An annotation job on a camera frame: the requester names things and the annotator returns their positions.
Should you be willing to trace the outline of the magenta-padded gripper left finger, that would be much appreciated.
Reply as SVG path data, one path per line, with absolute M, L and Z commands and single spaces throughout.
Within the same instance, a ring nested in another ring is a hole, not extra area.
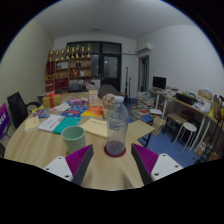
M 93 145 L 90 144 L 67 157 L 56 157 L 44 167 L 44 170 L 76 185 L 81 185 L 92 157 Z

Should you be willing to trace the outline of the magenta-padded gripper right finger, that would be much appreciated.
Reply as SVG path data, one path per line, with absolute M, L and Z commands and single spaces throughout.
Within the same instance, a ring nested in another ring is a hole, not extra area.
M 131 145 L 131 154 L 137 164 L 144 185 L 182 169 L 168 154 L 156 154 L 137 144 Z

